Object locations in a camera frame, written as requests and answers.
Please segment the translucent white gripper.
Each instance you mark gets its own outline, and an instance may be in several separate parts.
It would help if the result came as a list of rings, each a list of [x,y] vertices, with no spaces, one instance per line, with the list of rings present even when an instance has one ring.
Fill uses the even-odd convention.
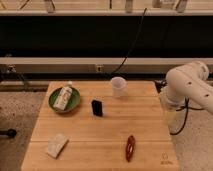
[[[170,125],[177,115],[177,108],[180,103],[173,96],[162,90],[159,94],[160,103],[163,110],[163,119],[166,125]]]

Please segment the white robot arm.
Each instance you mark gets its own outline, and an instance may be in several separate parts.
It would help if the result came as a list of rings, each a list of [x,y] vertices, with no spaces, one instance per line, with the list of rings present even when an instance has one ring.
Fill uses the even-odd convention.
[[[166,74],[167,85],[159,93],[164,123],[169,125],[176,117],[176,110],[189,98],[213,114],[213,87],[206,83],[209,77],[207,65],[193,61],[174,67]]]

